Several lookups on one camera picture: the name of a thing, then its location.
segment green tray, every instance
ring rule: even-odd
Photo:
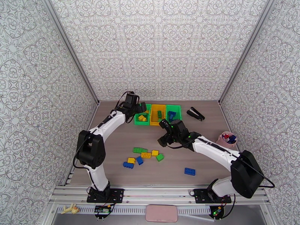
[[[168,114],[169,111],[176,112],[175,117],[173,120],[182,120],[182,115],[181,115],[181,106],[180,105],[166,105],[166,120],[169,122],[169,117],[170,115]]]
[[[143,112],[143,113],[138,113],[134,116],[134,124],[135,125],[150,125],[151,106],[152,106],[152,104],[146,104],[146,107],[147,107],[147,110],[149,110],[149,113],[146,114],[146,113]],[[143,115],[143,116],[146,115],[147,121],[139,121],[138,117],[140,115]]]

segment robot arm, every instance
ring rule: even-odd
[[[167,131],[158,139],[161,146],[170,147],[168,144],[180,143],[181,147],[204,154],[231,172],[231,176],[215,179],[208,186],[207,193],[212,202],[217,202],[220,197],[234,193],[251,198],[263,181],[263,173],[251,152],[233,151],[213,143],[199,133],[189,132],[181,120],[174,120],[169,124],[163,119],[159,125]]]
[[[128,123],[136,113],[146,111],[146,104],[144,102],[138,104],[139,99],[134,92],[127,93],[125,101],[117,105],[97,127],[79,133],[76,158],[87,170],[91,187],[104,201],[110,195],[110,184],[103,168],[106,155],[104,142],[113,131],[123,123]]]

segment gray floor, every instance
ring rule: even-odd
[[[230,210],[231,206],[226,206],[225,213]],[[97,221],[94,215],[84,215],[84,214],[57,214],[53,225],[155,225],[161,223],[147,222],[145,216],[108,216],[104,221]],[[258,205],[236,205],[232,213],[221,221],[207,222],[193,218],[178,217],[176,223],[169,223],[176,225],[265,225],[266,222]]]
[[[116,102],[101,102],[92,126],[98,125],[114,108]],[[189,131],[199,132],[206,138],[216,141],[223,131],[228,131],[220,108],[215,101],[167,101],[148,102],[150,104],[181,105],[182,117]],[[195,107],[204,116],[199,121],[186,114]],[[166,133],[159,126],[138,126],[133,122],[121,125],[105,142],[106,158],[104,169],[112,185],[205,185],[216,178],[224,178],[230,173],[221,165],[208,157],[182,148],[178,150],[161,147],[157,139]],[[144,164],[135,165],[134,169],[126,169],[123,162],[128,157],[137,157],[133,147],[159,150],[165,159],[158,162],[156,158],[145,159]],[[184,168],[196,169],[196,176],[184,174]],[[71,184],[90,184],[86,170],[76,169]]]

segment small yellow toy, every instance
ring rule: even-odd
[[[128,158],[127,162],[135,164],[135,158]]]
[[[158,154],[159,154],[158,150],[152,150],[152,153],[151,153],[152,156],[156,157]]]
[[[79,212],[79,208],[78,207],[73,207],[71,213],[76,214],[77,212]]]
[[[67,212],[71,212],[72,214],[76,214],[77,212],[79,212],[79,208],[76,207],[76,204],[71,204],[69,208],[66,208],[66,206],[63,206],[63,211],[61,212],[61,214],[65,214]]]
[[[140,116],[138,117],[138,120],[139,120],[139,121],[143,121],[144,118],[145,118],[145,117],[144,117],[143,115],[140,115]]]
[[[142,157],[142,158],[145,158],[145,159],[149,159],[149,158],[151,158],[151,153],[148,153],[148,152],[142,152],[142,153],[141,153],[141,157]]]

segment pink pad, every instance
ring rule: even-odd
[[[177,222],[177,208],[173,205],[148,205],[146,207],[146,221],[148,222]]]

